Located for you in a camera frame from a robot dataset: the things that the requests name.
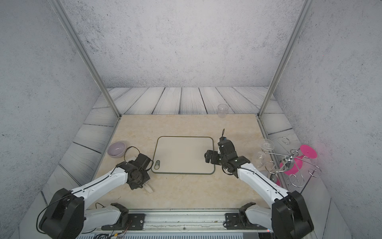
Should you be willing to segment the white speckled ceramic knife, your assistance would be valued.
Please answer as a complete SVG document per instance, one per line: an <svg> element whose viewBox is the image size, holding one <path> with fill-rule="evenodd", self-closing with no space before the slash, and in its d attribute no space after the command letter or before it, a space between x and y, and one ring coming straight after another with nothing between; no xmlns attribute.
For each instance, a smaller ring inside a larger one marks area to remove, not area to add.
<svg viewBox="0 0 382 239"><path fill-rule="evenodd" d="M149 185L149 184L144 184L143 185L143 189L147 192L147 193L149 193L149 194L152 194L153 192L154 192L154 190L151 188L151 186Z"/></svg>

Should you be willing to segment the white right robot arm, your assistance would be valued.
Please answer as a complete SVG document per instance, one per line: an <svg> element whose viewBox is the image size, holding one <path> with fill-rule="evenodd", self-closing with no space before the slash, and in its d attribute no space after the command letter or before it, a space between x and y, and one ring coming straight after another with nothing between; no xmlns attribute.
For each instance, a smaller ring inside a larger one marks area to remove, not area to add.
<svg viewBox="0 0 382 239"><path fill-rule="evenodd" d="M254 189L267 203L263 208L248 203L239 210L239 221L245 229L266 228L277 239L302 239L314 230L314 224L304 197L297 191L289 192L262 174L244 156L238 156L232 141L222 136L218 150L207 150L206 163L220 165L227 175L233 175Z"/></svg>

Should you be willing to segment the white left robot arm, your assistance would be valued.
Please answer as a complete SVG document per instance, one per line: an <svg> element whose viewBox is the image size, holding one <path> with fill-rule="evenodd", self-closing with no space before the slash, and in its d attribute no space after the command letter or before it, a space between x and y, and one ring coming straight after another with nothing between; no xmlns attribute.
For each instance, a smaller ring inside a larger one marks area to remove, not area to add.
<svg viewBox="0 0 382 239"><path fill-rule="evenodd" d="M62 188L52 197L36 219L36 229L52 239L75 239L97 228L125 230L129 227L128 209L112 203L100 209L89 207L111 190L128 184L131 190L143 188L150 179L151 159L121 162L107 174L72 190Z"/></svg>

